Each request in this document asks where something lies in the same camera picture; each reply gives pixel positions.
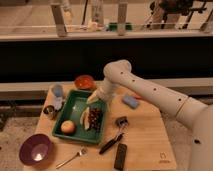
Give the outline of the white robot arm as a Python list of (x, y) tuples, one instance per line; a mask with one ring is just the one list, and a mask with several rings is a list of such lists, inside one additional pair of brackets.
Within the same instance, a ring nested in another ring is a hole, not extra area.
[(104, 66), (104, 79), (87, 103), (110, 101), (118, 85), (135, 92), (163, 113), (175, 117), (192, 131), (193, 142), (187, 171), (213, 171), (213, 105), (134, 75), (128, 60)]

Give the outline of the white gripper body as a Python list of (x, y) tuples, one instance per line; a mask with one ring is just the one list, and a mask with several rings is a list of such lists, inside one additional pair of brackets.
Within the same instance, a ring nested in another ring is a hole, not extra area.
[(111, 101), (117, 85), (105, 78), (97, 89), (97, 96), (103, 101)]

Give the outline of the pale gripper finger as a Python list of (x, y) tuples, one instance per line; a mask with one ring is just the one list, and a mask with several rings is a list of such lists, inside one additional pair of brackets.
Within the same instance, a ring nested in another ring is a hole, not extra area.
[(90, 127), (90, 124), (89, 124), (89, 114), (90, 114), (90, 110), (89, 110), (89, 107), (87, 107), (84, 111), (84, 129), (85, 130), (88, 130), (89, 127)]
[(99, 96), (96, 91), (94, 91), (87, 99), (88, 103), (94, 103), (99, 100)]

